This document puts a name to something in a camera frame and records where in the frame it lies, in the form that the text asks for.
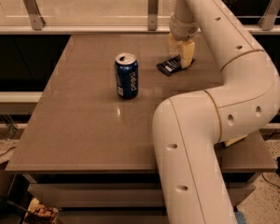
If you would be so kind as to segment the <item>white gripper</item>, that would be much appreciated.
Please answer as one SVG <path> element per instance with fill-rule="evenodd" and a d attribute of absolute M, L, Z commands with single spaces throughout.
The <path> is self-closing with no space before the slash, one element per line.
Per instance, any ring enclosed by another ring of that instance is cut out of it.
<path fill-rule="evenodd" d="M 180 20 L 175 14 L 172 14 L 169 21 L 169 29 L 171 34 L 168 35 L 168 40 L 171 57 L 178 55 L 177 41 L 189 40 L 188 42 L 183 42 L 179 46 L 181 67 L 186 69 L 190 66 L 193 59 L 195 43 L 190 39 L 192 39 L 198 33 L 198 23 L 195 21 L 184 22 Z"/>

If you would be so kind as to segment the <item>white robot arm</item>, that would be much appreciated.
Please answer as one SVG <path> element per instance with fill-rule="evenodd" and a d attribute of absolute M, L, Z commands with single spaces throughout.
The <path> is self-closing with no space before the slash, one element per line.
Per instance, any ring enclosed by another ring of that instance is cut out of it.
<path fill-rule="evenodd" d="M 170 97 L 153 117 L 153 141 L 170 224 L 237 224 L 214 145 L 250 134 L 280 108 L 269 55 L 221 0 L 177 0 L 203 33 L 219 87 Z"/>

